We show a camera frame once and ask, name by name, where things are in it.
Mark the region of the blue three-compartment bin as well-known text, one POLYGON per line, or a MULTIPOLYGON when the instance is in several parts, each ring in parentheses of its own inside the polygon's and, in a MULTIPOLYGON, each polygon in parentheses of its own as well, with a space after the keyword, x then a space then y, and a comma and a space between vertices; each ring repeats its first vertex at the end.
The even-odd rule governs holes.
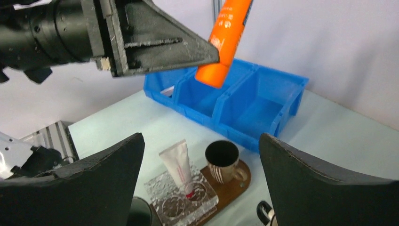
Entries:
POLYGON ((147 97, 258 152, 263 133, 279 136, 297 114, 308 78, 235 59, 224 85, 195 79, 195 67, 150 73, 147 97))

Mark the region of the cream mug with black rim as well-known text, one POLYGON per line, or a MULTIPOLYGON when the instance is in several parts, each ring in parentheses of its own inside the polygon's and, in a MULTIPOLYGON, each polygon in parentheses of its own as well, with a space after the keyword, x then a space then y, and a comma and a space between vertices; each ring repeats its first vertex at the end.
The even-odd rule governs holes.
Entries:
POLYGON ((278 226, 275 211, 266 201, 260 201, 258 203, 256 214, 263 226, 278 226))

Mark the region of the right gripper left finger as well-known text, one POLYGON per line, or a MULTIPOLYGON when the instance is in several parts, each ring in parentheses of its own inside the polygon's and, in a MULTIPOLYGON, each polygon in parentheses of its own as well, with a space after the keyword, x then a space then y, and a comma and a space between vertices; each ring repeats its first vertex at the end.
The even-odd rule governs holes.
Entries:
POLYGON ((63 167, 2 181, 1 225, 126 225, 144 148, 135 133, 63 167))

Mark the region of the brown wooden oval tray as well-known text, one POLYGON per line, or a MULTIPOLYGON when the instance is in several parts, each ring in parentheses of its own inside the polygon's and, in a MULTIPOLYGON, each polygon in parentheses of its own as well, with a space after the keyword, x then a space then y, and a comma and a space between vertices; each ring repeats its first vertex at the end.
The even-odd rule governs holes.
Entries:
POLYGON ((242 160, 239 161, 238 167, 243 169, 248 174, 247 181, 241 182, 236 179, 228 182, 225 185, 219 184, 211 175, 211 172, 208 167, 204 167, 200 169, 200 172, 205 176, 205 178, 209 181, 216 194, 219 197, 219 203, 217 204, 217 210, 207 217, 203 222, 199 224, 199 226, 204 225, 208 222, 213 216, 215 216, 218 212, 223 210, 229 204, 231 204, 235 199, 237 199, 242 193, 244 193, 251 182, 251 172, 246 163, 242 160))

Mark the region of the clear textured two-hole holder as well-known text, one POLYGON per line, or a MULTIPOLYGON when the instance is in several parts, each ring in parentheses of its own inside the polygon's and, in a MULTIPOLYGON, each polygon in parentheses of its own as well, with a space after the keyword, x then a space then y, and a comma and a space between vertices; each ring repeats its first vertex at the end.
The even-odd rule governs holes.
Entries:
POLYGON ((192 182, 178 187, 166 170, 144 183, 162 226, 198 226, 213 214, 219 203, 215 190, 195 165, 192 182))

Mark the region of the dark green mug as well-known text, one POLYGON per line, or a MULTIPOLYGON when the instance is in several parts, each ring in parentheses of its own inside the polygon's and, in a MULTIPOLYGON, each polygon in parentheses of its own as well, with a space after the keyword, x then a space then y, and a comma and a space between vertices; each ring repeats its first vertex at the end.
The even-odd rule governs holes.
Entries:
POLYGON ((149 204, 140 197, 133 197, 126 226, 151 226, 152 212, 149 204))

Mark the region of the brown metallic cup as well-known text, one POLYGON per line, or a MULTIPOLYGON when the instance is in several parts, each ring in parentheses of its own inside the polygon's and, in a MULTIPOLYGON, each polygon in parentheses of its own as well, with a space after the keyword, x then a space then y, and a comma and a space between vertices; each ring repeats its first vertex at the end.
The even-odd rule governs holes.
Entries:
POLYGON ((233 179, 247 181, 248 174, 238 167, 239 150, 234 143, 227 140, 212 142, 205 150, 205 158, 212 177, 219 184, 227 184, 233 179))

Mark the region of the white toothpaste tube red cap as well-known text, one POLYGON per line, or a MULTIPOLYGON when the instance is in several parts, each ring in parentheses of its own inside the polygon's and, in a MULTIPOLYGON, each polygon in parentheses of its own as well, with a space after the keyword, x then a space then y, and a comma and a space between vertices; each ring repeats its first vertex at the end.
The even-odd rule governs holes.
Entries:
POLYGON ((190 199, 194 194, 193 179, 186 140, 183 139, 159 153, 174 183, 190 199))

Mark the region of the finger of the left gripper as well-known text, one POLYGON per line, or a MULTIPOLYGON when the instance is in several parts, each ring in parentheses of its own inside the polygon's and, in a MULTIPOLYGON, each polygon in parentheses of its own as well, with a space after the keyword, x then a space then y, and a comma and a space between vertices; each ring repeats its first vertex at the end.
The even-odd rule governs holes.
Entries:
POLYGON ((114 77, 137 76, 218 63, 215 46, 160 9, 152 0, 101 0, 104 55, 99 69, 114 77))

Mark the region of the small orange tube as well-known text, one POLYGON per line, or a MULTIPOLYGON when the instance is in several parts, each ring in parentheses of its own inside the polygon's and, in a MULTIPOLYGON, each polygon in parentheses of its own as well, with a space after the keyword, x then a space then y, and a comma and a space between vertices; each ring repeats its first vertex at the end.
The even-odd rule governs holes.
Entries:
POLYGON ((195 74, 197 81, 217 89, 223 86, 252 5, 252 0, 226 0, 224 2, 209 37, 209 42, 219 52, 220 61, 199 66, 195 74))

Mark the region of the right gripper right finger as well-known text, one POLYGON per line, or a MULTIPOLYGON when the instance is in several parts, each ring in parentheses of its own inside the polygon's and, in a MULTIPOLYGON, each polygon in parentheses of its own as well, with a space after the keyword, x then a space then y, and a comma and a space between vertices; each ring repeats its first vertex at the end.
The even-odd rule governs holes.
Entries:
POLYGON ((397 180, 355 172, 264 133, 259 154, 279 226, 396 226, 397 180))

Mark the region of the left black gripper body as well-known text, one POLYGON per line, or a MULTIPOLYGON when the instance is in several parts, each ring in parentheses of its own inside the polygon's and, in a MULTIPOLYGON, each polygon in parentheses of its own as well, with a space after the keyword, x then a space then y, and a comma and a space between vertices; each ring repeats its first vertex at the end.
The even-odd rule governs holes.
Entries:
POLYGON ((101 14, 98 0, 1 1, 1 70, 22 71, 40 84, 53 66, 105 57, 101 14))

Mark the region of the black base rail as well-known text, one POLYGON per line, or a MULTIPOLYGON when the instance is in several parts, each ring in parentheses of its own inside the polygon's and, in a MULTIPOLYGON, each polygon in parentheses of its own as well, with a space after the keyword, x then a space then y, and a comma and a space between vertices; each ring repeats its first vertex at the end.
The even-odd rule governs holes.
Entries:
POLYGON ((35 146, 41 145, 45 148, 55 149, 61 154, 63 160, 68 163, 73 163, 80 159, 71 133, 63 121, 57 121, 21 138, 21 140, 35 146))

